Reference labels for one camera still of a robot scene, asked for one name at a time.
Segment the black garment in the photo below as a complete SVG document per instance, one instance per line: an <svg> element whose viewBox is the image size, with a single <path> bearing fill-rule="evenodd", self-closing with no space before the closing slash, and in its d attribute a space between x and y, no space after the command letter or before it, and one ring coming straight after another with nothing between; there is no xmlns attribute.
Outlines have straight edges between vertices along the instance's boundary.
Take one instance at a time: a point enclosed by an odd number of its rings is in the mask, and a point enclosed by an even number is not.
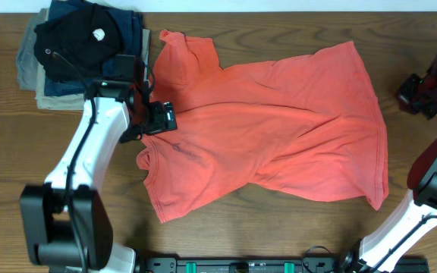
<svg viewBox="0 0 437 273"><path fill-rule="evenodd" d="M93 31L101 29L98 41ZM84 77L101 75L101 64L121 50L121 37L114 20L99 5L89 5L35 28L34 54L54 81L75 80L72 69L52 55L57 52L72 63Z"/></svg>

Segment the wood surface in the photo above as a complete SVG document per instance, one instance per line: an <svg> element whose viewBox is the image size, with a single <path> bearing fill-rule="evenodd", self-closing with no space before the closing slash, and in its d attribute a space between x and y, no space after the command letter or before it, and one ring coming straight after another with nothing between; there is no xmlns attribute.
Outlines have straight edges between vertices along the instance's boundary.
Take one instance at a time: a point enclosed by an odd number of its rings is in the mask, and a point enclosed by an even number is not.
<svg viewBox="0 0 437 273"><path fill-rule="evenodd" d="M214 39L222 67L279 60L353 40L379 97L388 128L390 195L376 212L364 198L312 202L248 185L184 218L160 224L135 163L140 142L117 146L102 198L115 240L150 252L197 256L301 256L313 245L340 253L373 232L406 193L407 173L437 137L437 116L398 110L394 92L423 73L437 48L437 13L145 14L151 59L163 29ZM45 272L27 257L18 198L41 184L64 154L77 111L41 111L19 90L15 56L30 14L0 14L0 272ZM410 252L437 273L437 228Z"/></svg>

